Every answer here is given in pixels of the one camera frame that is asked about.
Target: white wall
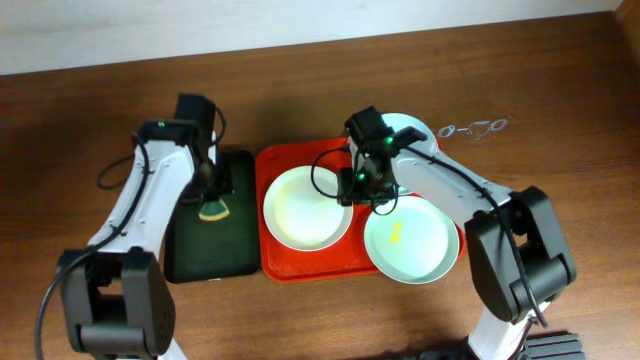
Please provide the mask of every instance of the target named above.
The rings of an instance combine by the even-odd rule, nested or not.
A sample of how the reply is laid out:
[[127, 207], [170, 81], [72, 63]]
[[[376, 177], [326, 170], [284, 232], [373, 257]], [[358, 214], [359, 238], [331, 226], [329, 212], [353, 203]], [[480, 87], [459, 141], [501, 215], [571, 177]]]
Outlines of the white wall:
[[622, 0], [0, 0], [0, 74], [559, 16]]

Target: table surface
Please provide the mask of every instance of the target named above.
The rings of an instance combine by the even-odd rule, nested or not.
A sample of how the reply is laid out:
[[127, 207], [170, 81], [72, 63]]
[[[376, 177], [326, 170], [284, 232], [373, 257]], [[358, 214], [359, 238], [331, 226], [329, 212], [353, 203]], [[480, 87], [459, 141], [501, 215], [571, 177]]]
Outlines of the table surface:
[[[117, 199], [96, 175], [130, 152], [128, 134], [147, 117], [171, 116], [179, 92], [214, 99], [225, 143], [256, 153], [339, 135], [371, 104], [443, 136], [455, 126], [441, 138], [454, 159], [554, 203], [578, 279], [547, 310], [553, 329], [579, 333], [593, 359], [640, 354], [640, 77], [601, 13], [0, 78], [0, 358], [33, 356], [59, 255], [83, 247]], [[473, 124], [482, 121], [497, 131]], [[281, 285], [262, 272], [170, 285], [175, 336], [192, 359], [370, 358], [448, 344], [482, 307], [468, 262], [423, 286], [383, 275]], [[46, 357], [86, 358], [63, 321], [55, 295]]]

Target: wooden table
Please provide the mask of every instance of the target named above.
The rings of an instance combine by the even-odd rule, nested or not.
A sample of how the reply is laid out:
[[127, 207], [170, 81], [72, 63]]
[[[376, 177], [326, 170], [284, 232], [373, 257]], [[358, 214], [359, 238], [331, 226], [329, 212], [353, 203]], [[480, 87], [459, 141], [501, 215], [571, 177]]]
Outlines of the wooden table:
[[[336, 136], [371, 104], [435, 132], [455, 126], [441, 139], [454, 159], [554, 202], [578, 280], [547, 311], [553, 329], [580, 333], [590, 358], [638, 358], [637, 70], [602, 13], [0, 78], [0, 358], [33, 356], [58, 256], [83, 247], [118, 196], [98, 190], [96, 174], [131, 151], [143, 120], [171, 116], [181, 91], [214, 99], [225, 143], [256, 152]], [[458, 131], [499, 119], [507, 124], [482, 137], [486, 126]], [[467, 335], [482, 306], [466, 256], [424, 286], [383, 275], [280, 285], [259, 272], [170, 288], [175, 336], [192, 359], [415, 352]], [[45, 354], [82, 357], [61, 310], [56, 295]]]

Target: plate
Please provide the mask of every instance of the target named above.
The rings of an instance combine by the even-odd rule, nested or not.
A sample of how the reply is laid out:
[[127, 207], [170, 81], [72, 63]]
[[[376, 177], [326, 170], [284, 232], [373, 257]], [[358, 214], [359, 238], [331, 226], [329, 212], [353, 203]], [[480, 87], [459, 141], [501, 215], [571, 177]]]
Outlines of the plate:
[[[317, 167], [315, 182], [327, 194], [336, 194], [338, 178]], [[282, 245], [299, 251], [317, 251], [335, 244], [353, 218], [353, 207], [320, 194], [311, 184], [311, 166], [284, 172], [267, 190], [263, 206], [269, 232]]]
[[[385, 214], [393, 202], [379, 206]], [[444, 276], [460, 250], [451, 219], [430, 202], [415, 196], [398, 199], [389, 215], [372, 213], [364, 229], [369, 258], [390, 278], [407, 284], [426, 284]]]

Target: red tray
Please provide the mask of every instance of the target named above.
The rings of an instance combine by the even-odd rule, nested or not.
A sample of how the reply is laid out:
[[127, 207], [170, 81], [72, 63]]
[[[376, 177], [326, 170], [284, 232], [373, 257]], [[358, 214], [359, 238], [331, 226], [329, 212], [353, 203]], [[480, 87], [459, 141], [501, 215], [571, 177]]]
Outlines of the red tray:
[[[377, 273], [364, 246], [363, 233], [371, 209], [354, 206], [353, 220], [347, 232], [326, 249], [303, 252], [290, 249], [271, 235], [262, 215], [264, 197], [273, 181], [283, 172], [298, 166], [312, 165], [325, 150], [347, 144], [346, 138], [274, 145], [264, 149], [256, 159], [256, 195], [260, 228], [262, 270], [274, 281], [294, 283], [331, 279], [344, 276]], [[351, 166], [348, 153], [336, 151], [323, 157], [318, 166], [337, 172]], [[460, 255], [464, 250], [464, 236], [460, 234]]]

